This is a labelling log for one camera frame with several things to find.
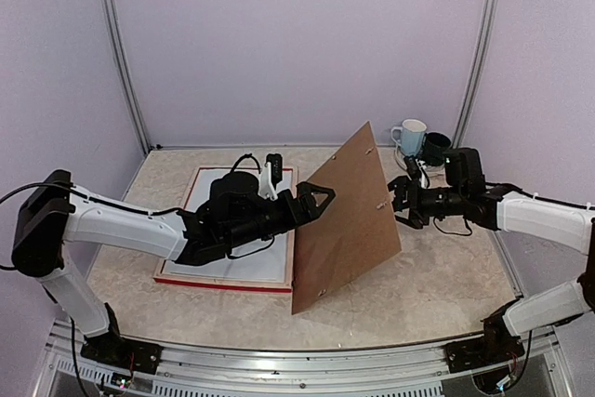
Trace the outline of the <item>brown frame backing board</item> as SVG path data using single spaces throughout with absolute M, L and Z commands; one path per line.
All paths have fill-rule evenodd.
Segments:
M 309 178 L 336 197 L 296 230 L 291 313 L 299 314 L 401 252 L 378 148 L 365 123 Z

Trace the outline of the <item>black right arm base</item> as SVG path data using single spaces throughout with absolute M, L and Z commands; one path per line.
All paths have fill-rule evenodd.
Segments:
M 503 316 L 493 314 L 483 321 L 481 336 L 447 343 L 444 353 L 449 372 L 454 374 L 523 357 L 525 349 L 521 337 L 509 333 Z

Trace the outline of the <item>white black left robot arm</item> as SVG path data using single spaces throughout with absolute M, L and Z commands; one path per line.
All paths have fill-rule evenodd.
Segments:
M 42 285 L 110 364 L 124 362 L 129 342 L 119 335 L 111 309 L 63 253 L 64 243 L 113 245 L 204 266 L 236 259 L 233 251 L 241 245 L 312 223 L 336 197 L 334 190 L 309 182 L 266 196 L 256 176 L 238 170 L 214 180 L 208 199 L 194 211 L 112 201 L 73 184 L 70 172 L 61 169 L 29 188 L 32 194 L 18 213 L 13 266 Z

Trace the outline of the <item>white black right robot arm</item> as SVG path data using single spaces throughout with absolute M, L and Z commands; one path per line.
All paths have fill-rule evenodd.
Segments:
M 477 150 L 464 147 L 444 154 L 446 186 L 425 188 L 423 171 L 412 156 L 404 157 L 406 173 L 392 180 L 396 220 L 420 230 L 435 219 L 462 217 L 492 232 L 517 232 L 573 248 L 587 264 L 576 279 L 521 298 L 484 321 L 489 331 L 479 337 L 478 358 L 497 362 L 518 337 L 542 326 L 573 320 L 594 309 L 594 207 L 576 205 L 525 192 L 510 183 L 486 181 Z

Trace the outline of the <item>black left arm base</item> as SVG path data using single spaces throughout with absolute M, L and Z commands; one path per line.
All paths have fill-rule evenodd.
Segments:
M 164 347 L 147 341 L 123 337 L 115 313 L 105 304 L 109 318 L 108 331 L 96 337 L 85 337 L 81 355 L 100 364 L 106 364 L 130 373 L 155 375 Z

